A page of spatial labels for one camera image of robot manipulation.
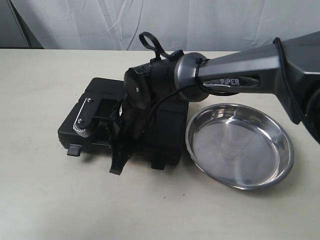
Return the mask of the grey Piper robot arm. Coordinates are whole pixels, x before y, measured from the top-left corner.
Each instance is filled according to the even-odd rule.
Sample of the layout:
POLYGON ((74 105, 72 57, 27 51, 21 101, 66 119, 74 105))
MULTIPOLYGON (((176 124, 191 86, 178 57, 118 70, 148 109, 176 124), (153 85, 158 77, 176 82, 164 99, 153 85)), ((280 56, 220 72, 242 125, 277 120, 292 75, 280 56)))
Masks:
POLYGON ((112 110, 112 174, 122 173, 160 104, 171 98, 190 103, 208 95, 273 94, 294 124, 320 139, 319 32, 284 41, 276 37, 272 44, 213 59, 182 50, 166 53, 147 31, 139 40, 155 57, 124 74, 125 96, 112 110))

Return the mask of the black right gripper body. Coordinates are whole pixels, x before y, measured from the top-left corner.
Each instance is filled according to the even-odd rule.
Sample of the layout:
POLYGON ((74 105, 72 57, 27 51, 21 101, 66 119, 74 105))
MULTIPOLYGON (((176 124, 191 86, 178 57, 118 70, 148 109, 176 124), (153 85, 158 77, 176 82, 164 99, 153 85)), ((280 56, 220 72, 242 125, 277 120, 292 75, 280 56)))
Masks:
POLYGON ((112 120, 107 124, 112 150, 140 148, 149 113, 149 109, 135 106, 129 97, 121 99, 112 109, 109 115, 112 120))

